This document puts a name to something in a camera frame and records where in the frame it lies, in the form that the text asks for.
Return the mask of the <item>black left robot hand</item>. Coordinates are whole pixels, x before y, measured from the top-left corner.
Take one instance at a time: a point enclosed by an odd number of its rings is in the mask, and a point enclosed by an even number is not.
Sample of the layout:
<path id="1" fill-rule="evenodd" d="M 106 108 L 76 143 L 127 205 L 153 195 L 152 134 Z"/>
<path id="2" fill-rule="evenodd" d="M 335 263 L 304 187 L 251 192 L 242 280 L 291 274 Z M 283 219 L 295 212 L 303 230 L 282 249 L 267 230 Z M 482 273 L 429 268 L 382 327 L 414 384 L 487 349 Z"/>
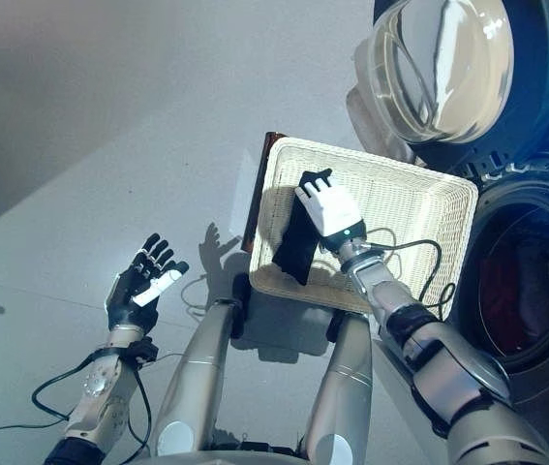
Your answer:
<path id="1" fill-rule="evenodd" d="M 108 329 L 135 326 L 147 335 L 158 321 L 161 295 L 189 269 L 176 262 L 168 241 L 151 234 L 128 267 L 118 273 L 105 301 Z"/>

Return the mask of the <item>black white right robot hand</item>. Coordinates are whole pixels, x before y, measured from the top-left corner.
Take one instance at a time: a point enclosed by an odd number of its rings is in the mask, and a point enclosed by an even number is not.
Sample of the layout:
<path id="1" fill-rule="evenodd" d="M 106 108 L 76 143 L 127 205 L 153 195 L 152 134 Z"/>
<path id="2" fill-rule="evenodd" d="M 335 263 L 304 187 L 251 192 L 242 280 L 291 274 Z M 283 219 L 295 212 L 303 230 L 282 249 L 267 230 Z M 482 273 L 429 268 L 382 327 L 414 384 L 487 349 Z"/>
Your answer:
<path id="1" fill-rule="evenodd" d="M 294 192 L 317 231 L 322 248 L 336 254 L 347 242 L 366 239 L 366 224 L 357 201 L 331 173 L 302 181 Z"/>

